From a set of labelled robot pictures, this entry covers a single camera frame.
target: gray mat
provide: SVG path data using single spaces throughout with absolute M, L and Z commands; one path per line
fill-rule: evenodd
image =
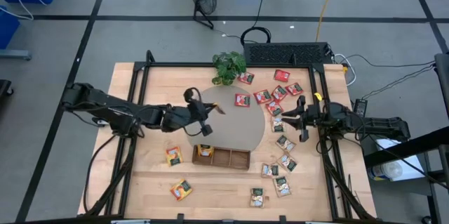
M 249 94 L 235 86 L 215 86 L 201 94 L 204 102 L 218 102 L 226 114 L 212 111 L 206 122 L 212 127 L 213 133 L 206 137 L 202 134 L 189 137 L 190 144 L 250 151 L 259 145 L 265 129 L 262 108 L 256 103 L 253 95 L 250 98 L 250 107 L 235 106 L 236 93 Z M 199 132 L 200 126 L 195 123 L 186 129 L 189 133 L 196 133 Z

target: wooden tabletop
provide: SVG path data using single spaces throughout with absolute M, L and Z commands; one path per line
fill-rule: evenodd
M 133 63 L 117 63 L 112 75 L 109 94 L 126 99 L 133 69 Z M 288 83 L 273 80 L 274 68 L 248 68 L 255 74 L 251 85 L 235 81 L 233 85 L 247 90 L 249 93 L 268 89 L 270 92 L 279 84 L 287 86 L 298 82 L 304 89 L 306 102 L 312 102 L 312 92 L 308 71 L 304 69 L 284 69 L 290 72 Z M 341 65 L 325 65 L 326 81 L 330 99 L 351 107 L 349 94 L 344 80 Z M 182 94 L 189 87 L 197 87 L 200 91 L 213 86 L 211 79 L 215 76 L 212 67 L 151 67 L 147 82 L 144 104 L 166 104 L 185 106 Z M 138 80 L 135 102 L 140 89 L 141 76 Z M 295 108 L 298 96 L 288 95 L 281 101 L 284 110 Z M 257 105 L 252 97 L 251 105 Z M 292 195 L 278 198 L 272 179 L 261 178 L 262 163 L 274 163 L 283 154 L 274 142 L 279 133 L 272 133 L 271 115 L 265 109 L 265 130 L 258 147 L 251 152 L 248 171 L 227 169 L 214 166 L 198 166 L 192 164 L 193 148 L 184 131 L 162 133 L 144 129 L 145 138 L 139 138 L 135 153 L 132 178 L 126 206 L 126 218 L 158 218 L 175 219 L 183 213 L 186 219 L 234 219 L 234 220 L 278 220 L 285 215 L 287 220 L 331 220 L 328 193 L 324 176 L 321 155 L 316 152 L 318 141 L 316 129 L 309 128 L 309 140 L 299 143 L 299 131 L 289 127 L 286 136 L 297 143 L 290 153 L 298 165 L 292 173 L 280 168 L 281 175 L 287 177 Z M 98 132 L 95 149 L 111 136 L 109 128 Z M 96 157 L 91 171 L 88 188 L 88 207 L 109 185 L 116 154 L 118 140 L 106 146 Z M 169 167 L 166 163 L 165 150 L 179 146 L 184 163 Z M 340 141 L 344 173 L 351 174 L 352 190 L 365 209 L 376 216 L 373 197 L 366 175 L 363 155 L 358 145 L 345 140 Z M 193 192 L 180 202 L 170 193 L 172 185 L 180 179 L 186 179 L 193 187 Z M 269 199 L 263 209 L 250 207 L 250 189 L 263 187 Z M 114 211 L 118 209 L 121 185 L 116 191 Z M 341 217 L 341 199 L 337 200 Z

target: wooden compartment box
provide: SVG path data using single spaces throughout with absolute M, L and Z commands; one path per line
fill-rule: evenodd
M 234 150 L 223 147 L 214 147 L 212 157 L 202 157 L 198 155 L 198 146 L 195 145 L 192 155 L 192 163 L 248 170 L 250 168 L 250 155 L 251 152 L 249 150 Z

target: potted plant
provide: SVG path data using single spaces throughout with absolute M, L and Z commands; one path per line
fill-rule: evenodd
M 212 78 L 213 84 L 231 85 L 237 76 L 246 72 L 245 58 L 237 52 L 222 52 L 214 55 L 212 61 L 217 68 L 217 76 Z

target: gray floor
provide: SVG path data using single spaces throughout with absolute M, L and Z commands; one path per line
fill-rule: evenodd
M 449 18 L 447 0 L 426 0 L 435 18 Z M 218 0 L 213 15 L 256 15 L 260 0 Z M 264 0 L 262 16 L 319 16 L 324 0 Z M 32 6 L 36 15 L 90 15 L 95 0 L 55 0 Z M 20 6 L 9 6 L 22 13 Z M 99 15 L 183 16 L 192 0 L 103 0 Z M 418 0 L 330 0 L 325 16 L 425 18 Z M 15 95 L 2 107 L 0 122 L 0 223 L 14 221 L 46 139 L 63 86 L 86 28 L 84 20 L 21 21 L 10 48 L 29 49 L 29 62 L 0 61 L 0 79 L 10 79 Z M 216 29 L 240 35 L 253 22 L 216 22 Z M 260 22 L 272 42 L 313 41 L 316 22 Z M 449 24 L 439 24 L 449 39 Z M 264 41 L 259 34 L 248 39 Z M 409 64 L 433 60 L 441 50 L 427 23 L 332 23 L 321 28 L 320 41 L 335 53 L 361 54 L 373 63 Z M 107 90 L 114 63 L 143 60 L 150 49 L 157 61 L 207 62 L 221 51 L 243 52 L 239 40 L 222 37 L 192 21 L 96 21 L 77 81 Z M 352 58 L 357 81 L 352 100 L 417 68 L 374 68 Z M 400 116 L 413 137 L 448 125 L 438 79 L 433 71 L 369 99 L 368 116 Z M 83 189 L 95 128 L 70 114 L 62 118 L 53 149 L 27 220 L 75 216 Z M 432 154 L 432 163 L 436 158 Z M 371 183 L 380 218 L 420 223 L 429 214 L 427 199 L 381 183 Z

